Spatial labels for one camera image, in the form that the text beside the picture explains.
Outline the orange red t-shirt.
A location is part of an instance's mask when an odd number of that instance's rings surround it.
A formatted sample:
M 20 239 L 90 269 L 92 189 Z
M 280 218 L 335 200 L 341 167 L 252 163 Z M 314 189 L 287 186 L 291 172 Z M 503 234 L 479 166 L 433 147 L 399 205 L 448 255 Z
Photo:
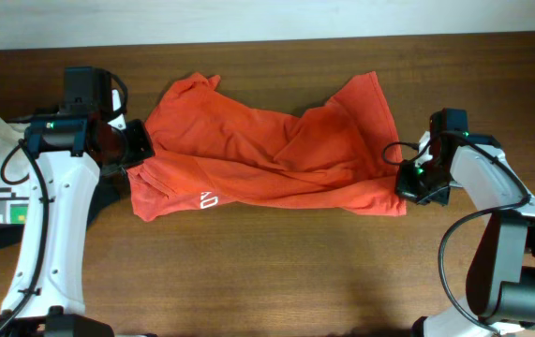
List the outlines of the orange red t-shirt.
M 127 175 L 144 221 L 232 202 L 402 216 L 393 115 L 373 72 L 301 116 L 222 95 L 218 76 L 175 82 L 146 121 L 154 155 Z

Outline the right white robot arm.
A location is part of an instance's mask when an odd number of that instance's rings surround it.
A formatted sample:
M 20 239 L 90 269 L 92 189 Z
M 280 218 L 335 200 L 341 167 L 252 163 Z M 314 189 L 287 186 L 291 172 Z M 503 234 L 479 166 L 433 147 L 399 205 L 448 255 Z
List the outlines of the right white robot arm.
M 414 336 L 514 336 L 535 330 L 535 197 L 517 177 L 491 136 L 467 131 L 425 132 L 417 155 L 399 164 L 397 194 L 415 204 L 445 204 L 462 187 L 475 212 L 452 224 L 438 247 L 438 275 L 451 306 L 423 316 Z M 466 280 L 463 299 L 450 289 L 445 253 L 464 224 L 485 229 Z

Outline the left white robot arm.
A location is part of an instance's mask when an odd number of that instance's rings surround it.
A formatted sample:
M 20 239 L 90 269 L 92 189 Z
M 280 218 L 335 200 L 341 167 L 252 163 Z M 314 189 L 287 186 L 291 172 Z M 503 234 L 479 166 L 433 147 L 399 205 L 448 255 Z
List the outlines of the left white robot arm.
M 153 156 L 142 121 L 116 127 L 93 117 L 39 116 L 17 148 L 29 164 L 29 190 L 24 197 L 5 191 L 0 211 L 26 205 L 27 215 L 0 336 L 112 336 L 110 325 L 85 315 L 87 219 L 101 176 Z

